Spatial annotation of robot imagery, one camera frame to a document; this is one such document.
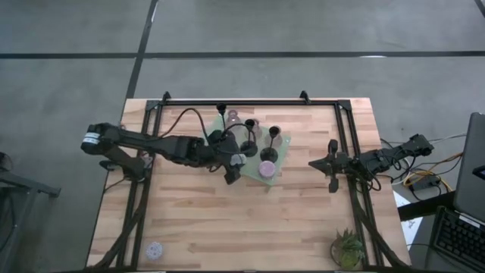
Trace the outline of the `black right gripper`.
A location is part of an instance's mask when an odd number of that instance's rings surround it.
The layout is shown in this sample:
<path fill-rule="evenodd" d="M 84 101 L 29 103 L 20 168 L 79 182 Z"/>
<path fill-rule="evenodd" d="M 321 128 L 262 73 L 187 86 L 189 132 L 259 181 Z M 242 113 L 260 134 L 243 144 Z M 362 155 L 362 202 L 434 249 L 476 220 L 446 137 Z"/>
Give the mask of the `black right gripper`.
<path fill-rule="evenodd" d="M 328 156 L 309 162 L 309 166 L 330 176 L 329 192 L 335 193 L 339 189 L 338 174 L 357 179 L 357 172 L 352 167 L 352 159 L 345 152 L 338 152 L 338 141 L 330 140 L 328 144 Z"/>

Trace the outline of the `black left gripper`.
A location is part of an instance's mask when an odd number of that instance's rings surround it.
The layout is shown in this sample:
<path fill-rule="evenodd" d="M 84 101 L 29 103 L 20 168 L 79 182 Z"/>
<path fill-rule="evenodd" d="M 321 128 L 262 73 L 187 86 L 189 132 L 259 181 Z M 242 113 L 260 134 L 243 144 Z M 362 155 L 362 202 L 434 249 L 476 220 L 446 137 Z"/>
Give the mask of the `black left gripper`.
<path fill-rule="evenodd" d="M 236 142 L 236 137 L 231 131 L 213 130 L 208 135 L 208 145 L 214 151 L 215 162 L 221 165 L 226 174 L 224 179 L 228 185 L 234 184 L 240 179 L 240 170 L 244 168 L 245 164 L 230 165 L 231 155 L 245 154 L 245 150 L 241 150 Z"/>

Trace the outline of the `purple glass votive holder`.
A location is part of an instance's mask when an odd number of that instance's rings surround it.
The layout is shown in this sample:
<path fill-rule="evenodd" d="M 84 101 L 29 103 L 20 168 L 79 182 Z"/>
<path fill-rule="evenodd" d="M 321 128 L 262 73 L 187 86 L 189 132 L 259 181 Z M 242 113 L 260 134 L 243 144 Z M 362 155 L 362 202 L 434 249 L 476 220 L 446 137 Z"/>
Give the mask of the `purple glass votive holder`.
<path fill-rule="evenodd" d="M 276 174 L 276 165 L 271 161 L 263 161 L 258 166 L 258 173 L 264 179 L 272 179 Z"/>

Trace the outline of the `pink glass candle holder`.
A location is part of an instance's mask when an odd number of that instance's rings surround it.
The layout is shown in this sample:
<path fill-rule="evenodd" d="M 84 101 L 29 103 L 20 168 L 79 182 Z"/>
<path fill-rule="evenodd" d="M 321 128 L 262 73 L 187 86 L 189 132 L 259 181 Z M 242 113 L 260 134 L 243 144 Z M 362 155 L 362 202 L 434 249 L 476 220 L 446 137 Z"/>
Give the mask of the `pink glass candle holder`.
<path fill-rule="evenodd" d="M 226 129 L 236 132 L 241 129 L 240 125 L 242 121 L 239 117 L 239 113 L 235 109 L 231 109 L 227 112 L 227 119 L 226 119 Z"/>
<path fill-rule="evenodd" d="M 278 148 L 283 143 L 281 129 L 278 126 L 272 126 L 268 129 L 268 134 L 264 138 L 266 147 Z"/>
<path fill-rule="evenodd" d="M 252 132 L 254 133 L 255 135 L 255 138 L 252 138 L 252 140 L 259 140 L 261 138 L 261 135 L 262 135 L 262 131 L 261 131 L 261 128 L 260 128 L 260 125 L 259 125 L 259 120 L 258 119 L 247 119 L 245 120 L 245 124 L 246 125 L 249 125 L 252 129 Z"/>

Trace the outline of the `green perforated metal shelf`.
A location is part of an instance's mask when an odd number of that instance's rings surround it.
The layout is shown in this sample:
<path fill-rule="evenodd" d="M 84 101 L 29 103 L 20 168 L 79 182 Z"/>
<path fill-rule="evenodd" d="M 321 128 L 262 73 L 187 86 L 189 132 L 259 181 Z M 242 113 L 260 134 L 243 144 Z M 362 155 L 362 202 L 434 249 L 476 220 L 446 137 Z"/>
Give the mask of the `green perforated metal shelf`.
<path fill-rule="evenodd" d="M 231 131 L 234 134 L 234 136 L 236 137 L 236 142 L 239 145 L 239 147 L 241 146 L 241 144 L 245 140 L 247 140 L 247 129 L 246 129 L 246 125 L 245 125 L 245 120 L 247 120 L 247 119 L 250 119 L 250 118 L 241 118 L 242 123 L 239 124 L 240 127 L 241 127 L 240 130 L 238 130 L 236 132 Z M 276 174 L 274 175 L 274 177 L 272 179 L 264 179 L 258 173 L 258 166 L 260 165 L 261 162 L 263 162 L 260 158 L 260 153 L 261 153 L 262 149 L 264 147 L 266 147 L 264 138 L 268 134 L 268 129 L 270 127 L 265 127 L 265 126 L 260 125 L 260 128 L 261 128 L 261 131 L 262 131 L 261 138 L 259 140 L 255 141 L 256 145 L 258 147 L 258 151 L 257 151 L 256 155 L 254 155 L 253 157 L 247 157 L 246 156 L 246 158 L 247 158 L 246 166 L 240 170 L 240 174 L 244 177 L 250 177 L 254 180 L 258 180 L 258 181 L 260 181 L 264 184 L 267 184 L 269 187 L 272 187 L 275 184 L 277 175 L 282 171 L 283 162 L 285 160 L 285 157 L 287 155 L 287 150 L 288 150 L 290 142 L 291 142 L 291 136 L 288 135 L 288 134 L 285 134 L 280 127 L 281 136 L 283 138 L 283 143 L 279 148 L 277 148 L 278 160 L 274 163 L 276 165 Z M 208 133 L 211 133 L 213 130 L 222 130 L 222 122 L 219 121 L 217 118 L 212 122 L 211 126 L 209 127 Z"/>

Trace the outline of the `potted green succulent plant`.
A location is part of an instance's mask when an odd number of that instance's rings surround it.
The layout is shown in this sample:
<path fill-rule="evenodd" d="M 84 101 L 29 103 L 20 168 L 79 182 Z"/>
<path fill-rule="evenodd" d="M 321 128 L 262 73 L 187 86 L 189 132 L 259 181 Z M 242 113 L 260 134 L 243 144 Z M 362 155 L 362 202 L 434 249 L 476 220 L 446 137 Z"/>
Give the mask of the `potted green succulent plant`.
<path fill-rule="evenodd" d="M 330 257 L 344 271 L 357 271 L 363 268 L 365 248 L 359 236 L 346 228 L 336 232 L 336 239 L 330 245 Z"/>

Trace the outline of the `black power adapter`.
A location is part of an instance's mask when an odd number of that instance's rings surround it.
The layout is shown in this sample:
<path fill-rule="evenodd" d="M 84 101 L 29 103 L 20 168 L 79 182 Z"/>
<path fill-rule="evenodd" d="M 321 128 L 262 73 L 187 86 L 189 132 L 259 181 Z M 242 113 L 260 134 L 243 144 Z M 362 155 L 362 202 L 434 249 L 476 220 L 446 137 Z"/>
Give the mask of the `black power adapter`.
<path fill-rule="evenodd" d="M 439 186 L 441 179 L 437 176 L 424 176 L 409 186 L 410 191 L 425 190 Z"/>

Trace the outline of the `white paper sheet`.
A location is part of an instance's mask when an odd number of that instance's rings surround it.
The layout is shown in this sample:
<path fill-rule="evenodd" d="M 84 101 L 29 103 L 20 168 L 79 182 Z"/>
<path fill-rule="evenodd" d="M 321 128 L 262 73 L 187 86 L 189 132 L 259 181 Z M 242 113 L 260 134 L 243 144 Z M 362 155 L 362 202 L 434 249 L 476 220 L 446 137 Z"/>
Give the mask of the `white paper sheet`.
<path fill-rule="evenodd" d="M 398 194 L 396 191 L 393 192 L 393 195 L 398 208 L 410 204 L 410 202 L 406 198 Z M 411 245 L 414 242 L 414 239 L 416 237 L 416 234 L 418 232 L 418 229 L 421 225 L 422 220 L 423 218 L 420 217 L 420 218 L 414 218 L 412 220 L 401 221 L 401 226 L 402 226 L 402 230 L 405 236 L 405 242 L 408 249 L 411 248 Z"/>

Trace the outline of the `black flat bar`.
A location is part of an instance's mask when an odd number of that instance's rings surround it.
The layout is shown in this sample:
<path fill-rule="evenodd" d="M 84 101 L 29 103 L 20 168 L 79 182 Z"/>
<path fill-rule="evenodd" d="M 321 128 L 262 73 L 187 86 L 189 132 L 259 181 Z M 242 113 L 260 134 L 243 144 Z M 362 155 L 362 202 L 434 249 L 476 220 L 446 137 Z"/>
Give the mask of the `black flat bar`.
<path fill-rule="evenodd" d="M 455 191 L 398 207 L 400 221 L 434 215 L 439 207 L 454 210 Z"/>

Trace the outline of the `grey laptop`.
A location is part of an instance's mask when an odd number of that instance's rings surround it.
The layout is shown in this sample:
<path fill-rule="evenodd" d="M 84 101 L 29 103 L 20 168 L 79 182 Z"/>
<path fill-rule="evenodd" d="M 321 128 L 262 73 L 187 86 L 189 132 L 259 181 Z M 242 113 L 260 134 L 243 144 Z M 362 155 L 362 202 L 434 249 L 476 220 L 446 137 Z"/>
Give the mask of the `grey laptop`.
<path fill-rule="evenodd" d="M 454 205 L 485 222 L 485 114 L 480 112 L 470 116 Z"/>

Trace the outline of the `black keyboard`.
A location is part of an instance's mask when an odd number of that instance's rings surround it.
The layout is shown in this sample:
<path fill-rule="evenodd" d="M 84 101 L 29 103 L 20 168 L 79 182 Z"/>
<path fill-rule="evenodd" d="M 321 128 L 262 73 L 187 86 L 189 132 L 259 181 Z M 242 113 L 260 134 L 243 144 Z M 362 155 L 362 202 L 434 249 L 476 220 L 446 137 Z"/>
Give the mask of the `black keyboard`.
<path fill-rule="evenodd" d="M 440 206 L 430 245 L 455 261 L 485 273 L 485 225 Z"/>

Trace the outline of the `grey metal cart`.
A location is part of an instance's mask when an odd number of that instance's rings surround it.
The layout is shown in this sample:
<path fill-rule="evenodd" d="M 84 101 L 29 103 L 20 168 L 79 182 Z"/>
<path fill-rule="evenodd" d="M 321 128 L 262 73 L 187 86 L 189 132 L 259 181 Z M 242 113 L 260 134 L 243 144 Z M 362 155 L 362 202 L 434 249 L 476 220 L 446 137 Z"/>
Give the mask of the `grey metal cart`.
<path fill-rule="evenodd" d="M 27 179 L 11 171 L 9 155 L 0 152 L 0 273 L 8 273 L 39 193 L 57 198 L 60 188 Z"/>

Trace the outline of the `black aluminium frame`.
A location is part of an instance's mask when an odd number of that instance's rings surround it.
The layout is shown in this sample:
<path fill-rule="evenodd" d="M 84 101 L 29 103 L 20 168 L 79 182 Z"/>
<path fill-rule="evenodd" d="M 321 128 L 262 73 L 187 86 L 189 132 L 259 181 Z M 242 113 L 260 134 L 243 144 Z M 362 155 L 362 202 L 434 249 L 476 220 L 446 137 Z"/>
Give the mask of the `black aluminium frame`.
<path fill-rule="evenodd" d="M 380 147 L 371 102 L 357 99 L 228 99 L 241 118 L 279 125 L 291 136 L 272 187 L 243 177 L 227 185 L 220 172 L 155 159 L 149 187 L 130 186 L 119 171 L 107 178 L 86 267 L 94 271 L 120 235 L 130 197 L 146 199 L 145 217 L 109 271 L 332 271 L 336 232 L 356 231 L 345 178 L 335 193 L 308 163 L 335 138 L 350 154 Z M 163 246 L 155 261 L 151 242 Z"/>

